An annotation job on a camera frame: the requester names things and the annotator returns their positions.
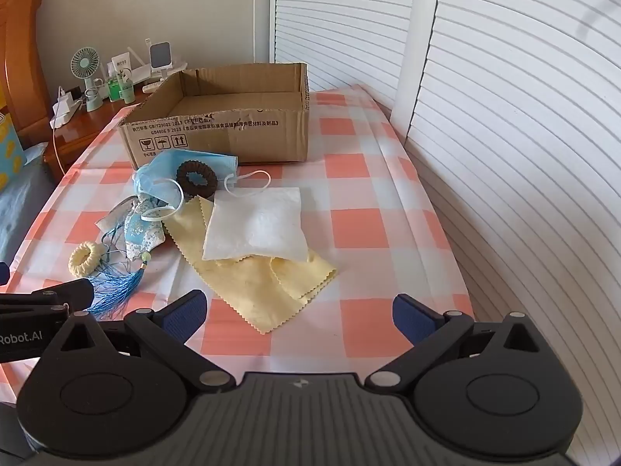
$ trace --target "nightstand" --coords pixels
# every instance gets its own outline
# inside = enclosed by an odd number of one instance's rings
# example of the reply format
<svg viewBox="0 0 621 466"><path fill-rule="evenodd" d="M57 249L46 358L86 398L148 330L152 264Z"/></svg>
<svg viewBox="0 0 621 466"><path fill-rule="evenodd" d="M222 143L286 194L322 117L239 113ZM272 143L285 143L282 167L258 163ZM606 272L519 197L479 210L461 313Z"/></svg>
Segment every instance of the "nightstand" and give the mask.
<svg viewBox="0 0 621 466"><path fill-rule="evenodd" d="M135 93L135 103L141 103L148 97L148 94L142 92L141 86L136 86ZM86 111L86 107L83 106L67 124L56 130L56 148L65 171L76 162L101 130L125 106L123 100L111 102L108 99L104 101L101 107L94 111ZM52 142L47 146L43 160L50 167L56 183L59 183L63 178L63 173L58 166Z"/></svg>

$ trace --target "portable fan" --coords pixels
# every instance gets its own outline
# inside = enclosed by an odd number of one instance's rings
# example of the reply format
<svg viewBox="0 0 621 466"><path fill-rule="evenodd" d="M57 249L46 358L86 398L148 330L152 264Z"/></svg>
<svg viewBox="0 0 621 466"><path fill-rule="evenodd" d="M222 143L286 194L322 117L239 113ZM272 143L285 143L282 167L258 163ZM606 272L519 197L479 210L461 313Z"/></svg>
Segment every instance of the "portable fan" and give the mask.
<svg viewBox="0 0 621 466"><path fill-rule="evenodd" d="M71 73L86 84L86 111L97 110L102 104L99 89L104 81L95 79L99 67L99 55L92 47L83 47L71 58Z"/></svg>

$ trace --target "white shutter door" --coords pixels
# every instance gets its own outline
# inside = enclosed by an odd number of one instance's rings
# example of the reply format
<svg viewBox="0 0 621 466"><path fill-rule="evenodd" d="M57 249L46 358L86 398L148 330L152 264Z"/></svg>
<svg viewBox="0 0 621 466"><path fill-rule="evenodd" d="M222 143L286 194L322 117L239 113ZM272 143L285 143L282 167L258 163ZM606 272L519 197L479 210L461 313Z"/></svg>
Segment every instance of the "white shutter door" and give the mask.
<svg viewBox="0 0 621 466"><path fill-rule="evenodd" d="M307 63L313 90L359 83L392 108L412 0L274 0L273 58Z"/></svg>
<svg viewBox="0 0 621 466"><path fill-rule="evenodd" d="M406 142L479 319L526 311L621 444L620 0L439 0Z"/></svg>

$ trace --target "yellow cleaning cloth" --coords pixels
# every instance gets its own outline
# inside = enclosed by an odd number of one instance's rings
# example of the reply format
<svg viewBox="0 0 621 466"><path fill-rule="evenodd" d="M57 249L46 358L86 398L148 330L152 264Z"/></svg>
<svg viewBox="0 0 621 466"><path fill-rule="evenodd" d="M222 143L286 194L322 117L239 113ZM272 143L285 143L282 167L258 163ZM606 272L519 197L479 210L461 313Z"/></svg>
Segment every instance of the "yellow cleaning cloth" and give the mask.
<svg viewBox="0 0 621 466"><path fill-rule="evenodd" d="M164 225L203 281L260 333L291 319L334 278L336 269L312 250L306 263L265 256L203 261L212 209L197 196Z"/></svg>

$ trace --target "brown scrunchie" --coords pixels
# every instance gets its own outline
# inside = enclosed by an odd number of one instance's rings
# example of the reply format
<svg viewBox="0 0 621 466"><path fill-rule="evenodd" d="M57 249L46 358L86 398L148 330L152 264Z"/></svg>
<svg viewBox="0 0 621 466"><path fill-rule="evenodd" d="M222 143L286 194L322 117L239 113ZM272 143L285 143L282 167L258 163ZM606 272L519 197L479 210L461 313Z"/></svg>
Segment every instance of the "brown scrunchie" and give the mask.
<svg viewBox="0 0 621 466"><path fill-rule="evenodd" d="M206 184L194 184L188 178L188 175L191 173L197 173L203 177ZM218 187L218 177L215 176L215 172L200 161L186 161L181 163L181 166L177 168L177 182L179 182L186 196L200 196L204 199L213 196L213 193L215 193Z"/></svg>

